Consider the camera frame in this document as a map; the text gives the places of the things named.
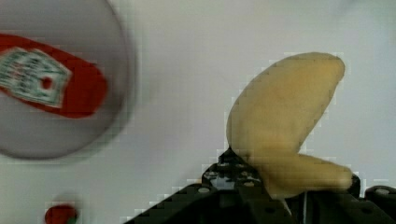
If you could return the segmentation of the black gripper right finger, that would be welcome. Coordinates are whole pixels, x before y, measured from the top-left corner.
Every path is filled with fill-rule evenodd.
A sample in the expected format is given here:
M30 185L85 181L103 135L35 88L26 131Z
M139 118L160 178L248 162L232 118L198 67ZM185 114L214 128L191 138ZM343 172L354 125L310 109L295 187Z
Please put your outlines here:
M395 188L373 186L360 196L361 180L353 175L347 192L306 192L289 199L298 224L395 224Z

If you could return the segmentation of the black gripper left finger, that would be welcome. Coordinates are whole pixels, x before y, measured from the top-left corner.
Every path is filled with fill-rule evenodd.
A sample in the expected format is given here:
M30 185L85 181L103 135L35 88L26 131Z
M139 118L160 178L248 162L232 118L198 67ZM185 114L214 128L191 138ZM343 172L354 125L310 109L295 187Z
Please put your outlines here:
M227 149L191 184L124 224L296 224L258 172Z

